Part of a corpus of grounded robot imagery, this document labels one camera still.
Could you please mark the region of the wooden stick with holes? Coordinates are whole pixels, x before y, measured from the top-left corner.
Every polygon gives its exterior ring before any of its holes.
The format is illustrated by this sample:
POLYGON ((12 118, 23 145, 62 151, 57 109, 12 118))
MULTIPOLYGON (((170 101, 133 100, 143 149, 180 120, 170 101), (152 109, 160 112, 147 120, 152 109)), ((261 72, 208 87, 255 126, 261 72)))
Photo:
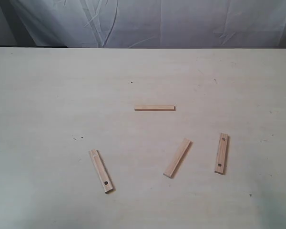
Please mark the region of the wooden stick with holes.
POLYGON ((112 192, 114 190, 114 186, 98 150, 93 149, 89 151, 89 155, 99 176, 104 192, 106 194, 112 192))
POLYGON ((225 174, 228 146, 229 146, 229 135, 221 133, 217 149, 216 161, 215 161, 215 168, 214 168, 215 173, 221 175, 225 174))

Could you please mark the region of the horizontal plain wooden stick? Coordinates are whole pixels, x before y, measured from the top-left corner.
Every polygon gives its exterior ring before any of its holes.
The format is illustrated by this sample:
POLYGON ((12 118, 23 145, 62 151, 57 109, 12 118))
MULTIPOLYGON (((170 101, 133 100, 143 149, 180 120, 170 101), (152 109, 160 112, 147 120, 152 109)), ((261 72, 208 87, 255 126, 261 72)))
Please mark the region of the horizontal plain wooden stick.
POLYGON ((175 111, 174 105, 135 105, 135 111, 175 111))

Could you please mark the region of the white backdrop cloth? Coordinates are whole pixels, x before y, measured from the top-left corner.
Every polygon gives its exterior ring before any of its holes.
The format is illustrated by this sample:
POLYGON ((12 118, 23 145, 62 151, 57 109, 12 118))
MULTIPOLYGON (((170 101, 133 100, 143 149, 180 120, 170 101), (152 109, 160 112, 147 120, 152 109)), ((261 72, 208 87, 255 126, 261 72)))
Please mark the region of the white backdrop cloth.
POLYGON ((0 0, 0 46, 286 48, 286 0, 0 0))

